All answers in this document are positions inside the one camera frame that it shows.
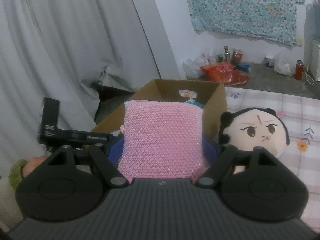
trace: checkered fabric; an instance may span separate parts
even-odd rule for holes
[[[290,145],[279,160],[306,184],[309,201],[301,219],[320,232],[320,100],[242,88],[225,91],[228,111],[271,108],[287,126]]]

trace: cardboard box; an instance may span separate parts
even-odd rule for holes
[[[185,98],[179,94],[180,90],[190,90],[197,94],[195,101],[204,105],[203,132],[214,138],[219,131],[220,116],[227,110],[227,101],[224,86],[221,83],[209,81],[190,80],[152,80],[130,99],[143,99],[153,101],[185,102]],[[92,131],[111,133],[119,130],[124,124],[124,104],[119,106]]]

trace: doll's black hair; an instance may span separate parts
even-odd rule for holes
[[[230,112],[224,112],[221,115],[221,118],[220,118],[221,124],[220,124],[220,129],[219,129],[219,144],[229,143],[229,141],[230,141],[230,136],[228,134],[223,134],[224,129],[229,127],[231,125],[231,123],[233,122],[233,120],[237,116],[239,116],[241,114],[244,114],[244,113],[246,113],[248,111],[251,111],[253,109],[257,109],[259,111],[263,111],[263,112],[266,112],[268,114],[272,114],[274,117],[278,118],[278,120],[283,125],[284,131],[285,131],[286,143],[287,143],[287,145],[290,144],[290,138],[289,138],[289,133],[288,133],[287,127],[284,125],[284,123],[277,116],[276,111],[274,111],[271,108],[257,108],[257,107],[251,107],[251,108],[242,109],[242,110],[240,110],[238,112],[235,112],[233,114],[230,113]]]

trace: plush toy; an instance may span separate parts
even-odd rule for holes
[[[286,126],[270,108],[224,112],[220,120],[219,144],[229,143],[243,151],[262,146],[279,158],[290,143]]]

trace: doll's mouth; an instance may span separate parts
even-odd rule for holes
[[[267,136],[261,142],[264,142],[265,140],[270,140],[270,138]]]

